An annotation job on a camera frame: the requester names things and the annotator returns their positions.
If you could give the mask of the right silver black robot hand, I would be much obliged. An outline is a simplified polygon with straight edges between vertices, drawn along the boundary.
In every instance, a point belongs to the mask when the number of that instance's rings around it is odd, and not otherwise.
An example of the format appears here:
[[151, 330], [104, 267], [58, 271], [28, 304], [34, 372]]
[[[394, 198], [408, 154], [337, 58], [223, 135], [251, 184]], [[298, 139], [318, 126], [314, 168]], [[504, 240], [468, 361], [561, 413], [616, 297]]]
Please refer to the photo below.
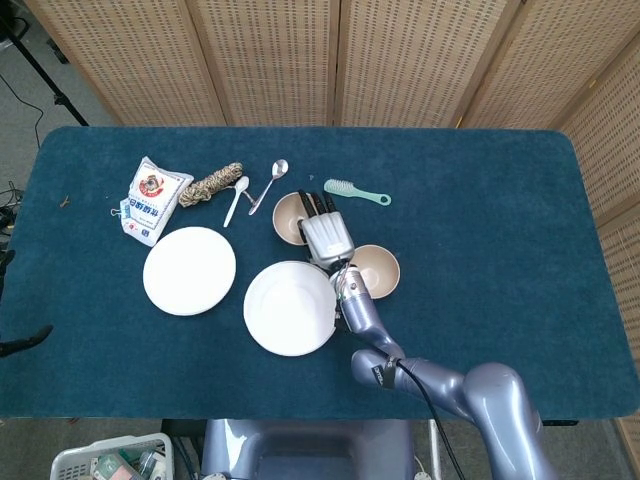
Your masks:
[[311, 254], [311, 262], [319, 268], [335, 272], [354, 256], [353, 240], [332, 196], [323, 192], [297, 191], [305, 215], [297, 221], [302, 240]]

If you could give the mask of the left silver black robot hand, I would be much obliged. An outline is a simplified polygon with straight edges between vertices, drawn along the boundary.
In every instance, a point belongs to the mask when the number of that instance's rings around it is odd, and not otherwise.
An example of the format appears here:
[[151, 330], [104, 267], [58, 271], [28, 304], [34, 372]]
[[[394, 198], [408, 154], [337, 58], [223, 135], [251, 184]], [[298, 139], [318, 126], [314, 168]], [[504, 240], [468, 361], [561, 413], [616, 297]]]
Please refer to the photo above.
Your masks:
[[52, 325], [46, 325], [29, 338], [1, 342], [0, 357], [6, 358], [15, 353], [34, 348], [44, 342], [49, 337], [53, 329], [54, 327]]

